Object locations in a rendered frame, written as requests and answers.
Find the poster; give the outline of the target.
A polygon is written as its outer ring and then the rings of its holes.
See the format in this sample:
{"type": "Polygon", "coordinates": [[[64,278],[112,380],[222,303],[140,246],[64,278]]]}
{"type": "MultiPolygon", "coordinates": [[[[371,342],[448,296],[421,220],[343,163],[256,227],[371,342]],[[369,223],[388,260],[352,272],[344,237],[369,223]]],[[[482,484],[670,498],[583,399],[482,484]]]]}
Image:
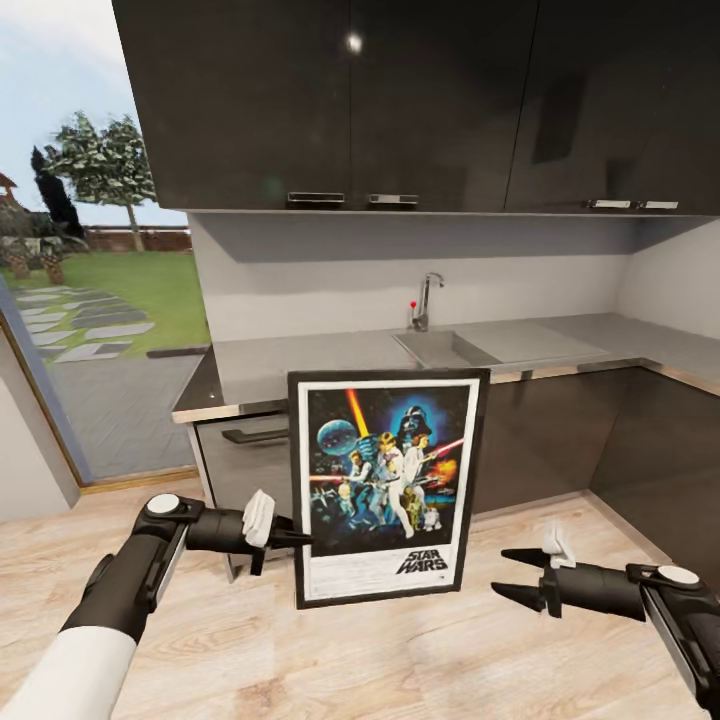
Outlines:
{"type": "Polygon", "coordinates": [[[296,610],[461,590],[490,378],[287,371],[296,610]]]}

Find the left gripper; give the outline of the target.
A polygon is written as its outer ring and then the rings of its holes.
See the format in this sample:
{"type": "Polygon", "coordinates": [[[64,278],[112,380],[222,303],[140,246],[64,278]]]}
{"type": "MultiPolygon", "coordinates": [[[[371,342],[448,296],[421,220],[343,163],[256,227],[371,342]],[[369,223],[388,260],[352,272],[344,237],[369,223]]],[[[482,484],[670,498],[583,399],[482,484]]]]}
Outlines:
{"type": "Polygon", "coordinates": [[[294,532],[293,520],[277,515],[272,518],[267,545],[264,547],[249,545],[243,533],[245,526],[243,515],[244,511],[241,510],[223,510],[215,535],[213,551],[217,553],[253,555],[251,575],[261,575],[267,547],[271,547],[272,550],[300,547],[301,545],[313,544],[317,540],[317,536],[294,532]]]}

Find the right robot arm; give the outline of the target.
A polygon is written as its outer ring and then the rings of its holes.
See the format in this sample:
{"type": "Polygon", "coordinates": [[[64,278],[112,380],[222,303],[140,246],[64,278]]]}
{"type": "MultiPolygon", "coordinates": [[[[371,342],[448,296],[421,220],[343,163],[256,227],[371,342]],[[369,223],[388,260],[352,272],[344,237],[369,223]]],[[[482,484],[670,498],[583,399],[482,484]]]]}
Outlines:
{"type": "Polygon", "coordinates": [[[491,589],[539,613],[548,607],[557,619],[561,605],[643,623],[647,612],[697,703],[720,720],[720,602],[703,578],[675,566],[627,563],[621,571],[577,563],[567,531],[550,519],[542,526],[543,548],[501,551],[543,568],[538,587],[492,582],[491,589]]]}

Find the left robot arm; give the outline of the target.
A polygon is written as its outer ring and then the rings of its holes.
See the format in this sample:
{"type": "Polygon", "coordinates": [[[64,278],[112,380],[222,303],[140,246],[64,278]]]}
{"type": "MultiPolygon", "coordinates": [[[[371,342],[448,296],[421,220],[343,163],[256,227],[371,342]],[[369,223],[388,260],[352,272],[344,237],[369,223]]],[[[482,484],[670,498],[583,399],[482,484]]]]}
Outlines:
{"type": "Polygon", "coordinates": [[[111,720],[129,667],[184,549],[253,555],[260,576],[267,547],[316,542],[273,517],[275,499],[262,489],[245,511],[211,509],[198,499],[163,493],[147,501],[117,555],[105,555],[89,577],[81,604],[0,720],[111,720]]]}

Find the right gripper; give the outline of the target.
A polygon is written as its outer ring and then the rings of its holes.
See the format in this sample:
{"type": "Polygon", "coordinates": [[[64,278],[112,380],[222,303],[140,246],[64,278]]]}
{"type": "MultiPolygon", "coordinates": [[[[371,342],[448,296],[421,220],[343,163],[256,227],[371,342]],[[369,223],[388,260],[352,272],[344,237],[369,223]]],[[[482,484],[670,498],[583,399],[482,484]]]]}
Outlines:
{"type": "Polygon", "coordinates": [[[562,619],[561,605],[611,614],[602,567],[577,563],[576,567],[561,565],[553,569],[550,566],[550,554],[541,549],[501,551],[503,557],[543,568],[544,577],[539,577],[538,587],[492,582],[491,589],[539,613],[548,607],[549,615],[557,619],[562,619]]]}

